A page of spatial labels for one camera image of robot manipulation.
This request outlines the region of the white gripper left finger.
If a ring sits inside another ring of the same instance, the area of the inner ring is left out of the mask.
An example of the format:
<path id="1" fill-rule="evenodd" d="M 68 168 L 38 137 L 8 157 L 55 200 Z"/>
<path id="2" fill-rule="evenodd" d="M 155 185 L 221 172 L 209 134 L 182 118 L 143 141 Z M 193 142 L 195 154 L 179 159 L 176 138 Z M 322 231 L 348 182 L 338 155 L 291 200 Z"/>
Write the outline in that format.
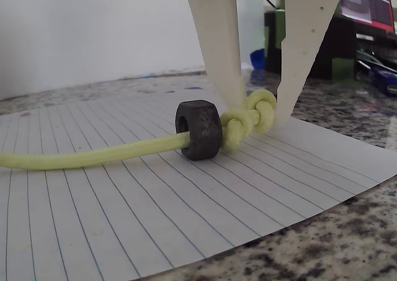
<path id="1" fill-rule="evenodd" d="M 188 0 L 205 70 L 228 107 L 245 102 L 236 0 Z"/>

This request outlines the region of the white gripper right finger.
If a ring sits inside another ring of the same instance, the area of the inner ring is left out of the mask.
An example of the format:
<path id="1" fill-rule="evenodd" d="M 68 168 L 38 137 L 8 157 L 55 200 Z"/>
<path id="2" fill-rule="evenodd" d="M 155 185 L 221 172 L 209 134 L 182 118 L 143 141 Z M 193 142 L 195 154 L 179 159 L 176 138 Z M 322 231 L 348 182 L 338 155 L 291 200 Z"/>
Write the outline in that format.
<path id="1" fill-rule="evenodd" d="M 285 0 L 281 80 L 276 124 L 292 115 L 339 0 Z"/>

